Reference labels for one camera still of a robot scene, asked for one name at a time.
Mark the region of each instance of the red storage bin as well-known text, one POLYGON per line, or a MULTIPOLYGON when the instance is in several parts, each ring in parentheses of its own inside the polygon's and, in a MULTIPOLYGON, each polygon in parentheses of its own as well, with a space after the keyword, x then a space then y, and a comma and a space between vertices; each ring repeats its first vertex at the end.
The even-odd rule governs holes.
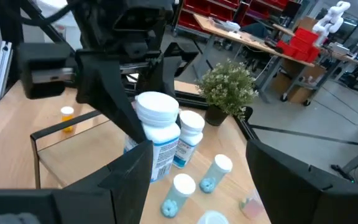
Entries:
POLYGON ((254 16, 259 19, 269 18, 269 9, 265 5, 257 1, 252 2, 247 11, 248 15, 254 16))
POLYGON ((303 28, 298 28, 295 31, 295 37, 301 39, 308 44, 313 44, 317 40, 318 35, 303 28))
POLYGON ((312 47, 312 44, 309 44, 303 40, 301 40, 299 37, 294 36, 290 40, 291 47, 294 47, 302 52, 309 52, 310 48, 312 47))
POLYGON ((233 11, 226 9, 225 7, 218 6, 215 4, 209 5, 210 16, 220 19, 222 21, 232 21, 233 11))
POLYGON ((273 6, 277 6, 280 9, 284 9, 288 3, 288 0, 264 0, 264 2, 271 4, 273 6))
POLYGON ((320 53, 320 49, 318 49, 317 47, 310 48, 309 57, 306 61, 309 63, 314 62, 314 60, 316 59, 319 53, 320 53))
POLYGON ((236 23, 242 24, 242 21, 246 18, 246 13, 248 10, 248 5, 241 4, 240 8, 238 9, 237 17, 236 17, 236 23))
POLYGON ((306 61, 308 59, 309 55, 307 53, 304 53, 300 50, 297 50, 293 56, 293 58, 301 61, 306 61))
POLYGON ((198 24, 198 22, 196 21, 196 19, 194 18, 194 16, 191 13, 182 11, 180 13, 179 16, 179 20, 178 20, 178 24, 181 26, 185 26, 191 29, 195 29, 198 30, 200 32, 204 32, 206 34, 209 34, 209 32, 203 30, 200 25, 198 24))
POLYGON ((205 0, 185 0, 183 8, 203 16, 209 16, 208 1, 205 0))
POLYGON ((233 9, 237 9, 239 7, 239 1, 238 0, 215 0, 225 6, 229 6, 233 9))
POLYGON ((244 27, 249 24, 253 24, 255 21, 253 18, 245 16, 245 18, 239 23, 241 27, 244 27))
POLYGON ((280 47, 281 49, 283 49, 284 54, 287 56, 290 56, 290 57, 292 57, 295 54, 295 52, 297 51, 296 48, 289 46, 288 44, 284 43, 284 41, 282 41, 282 40, 280 40, 277 43, 277 47, 280 47))

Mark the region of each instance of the white robot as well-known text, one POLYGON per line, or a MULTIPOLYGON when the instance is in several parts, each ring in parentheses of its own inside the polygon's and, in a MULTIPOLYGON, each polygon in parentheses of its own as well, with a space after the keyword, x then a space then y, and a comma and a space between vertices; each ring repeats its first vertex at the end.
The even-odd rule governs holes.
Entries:
POLYGON ((320 19, 313 26, 313 32, 319 34, 319 38, 314 43, 315 46, 321 46, 329 33, 336 33, 343 23, 343 13, 351 7, 351 4, 339 1, 336 6, 329 8, 324 18, 320 19))

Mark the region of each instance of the green plant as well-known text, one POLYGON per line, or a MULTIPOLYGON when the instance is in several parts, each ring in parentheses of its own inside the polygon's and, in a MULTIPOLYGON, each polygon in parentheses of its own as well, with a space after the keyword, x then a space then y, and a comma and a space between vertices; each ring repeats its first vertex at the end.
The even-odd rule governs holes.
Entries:
POLYGON ((206 98, 207 104, 243 118, 245 106, 258 96, 258 92, 254 91, 254 82, 255 78, 243 63, 228 59, 223 64, 218 63, 212 71, 208 70, 198 83, 197 89, 200 95, 206 98))

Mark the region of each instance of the pill bottle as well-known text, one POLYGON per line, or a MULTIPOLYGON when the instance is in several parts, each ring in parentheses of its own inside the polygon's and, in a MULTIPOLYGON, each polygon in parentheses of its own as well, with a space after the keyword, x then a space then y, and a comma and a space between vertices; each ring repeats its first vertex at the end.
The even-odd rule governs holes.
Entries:
POLYGON ((196 182, 187 174, 178 174, 173 178, 172 186, 161 204, 161 214, 173 218, 196 190, 196 182))
POLYGON ((212 193, 224 175, 231 171, 233 163, 222 154, 216 155, 208 171, 201 179, 200 189, 204 193, 212 193))
POLYGON ((229 224, 227 218, 217 211, 206 211, 197 224, 229 224))
MULTIPOLYGON (((146 138, 153 141, 151 182, 155 182, 169 173, 176 153, 180 135, 180 128, 175 123, 179 103, 166 94, 148 91, 135 98, 135 108, 146 138)), ((124 153, 136 145, 133 139, 126 136, 124 153)))
MULTIPOLYGON (((68 121, 73 119, 74 117, 74 109, 71 106, 64 106, 60 109, 60 112, 62 113, 62 122, 63 121, 68 121)), ((64 132, 72 132, 73 131, 73 127, 67 127, 65 129, 63 129, 64 132)))
POLYGON ((182 169, 196 150, 203 138, 204 118, 194 111, 182 111, 179 115, 181 130, 177 152, 173 158, 173 165, 182 169))
POLYGON ((262 199, 260 199, 256 189, 254 189, 245 197, 243 201, 240 202, 240 210, 249 219, 258 217, 258 215, 265 210, 262 199))

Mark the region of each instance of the office chair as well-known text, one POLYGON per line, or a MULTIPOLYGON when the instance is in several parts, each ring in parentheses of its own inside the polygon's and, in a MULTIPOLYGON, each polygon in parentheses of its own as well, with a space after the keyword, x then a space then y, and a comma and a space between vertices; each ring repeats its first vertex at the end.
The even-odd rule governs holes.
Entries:
MULTIPOLYGON (((260 41, 263 41, 269 35, 266 27, 259 22, 241 27, 240 31, 258 37, 260 38, 260 41)), ((255 72, 258 67, 264 68, 271 58, 269 53, 253 47, 241 46, 239 50, 240 54, 246 60, 246 67, 251 68, 253 72, 255 72)))

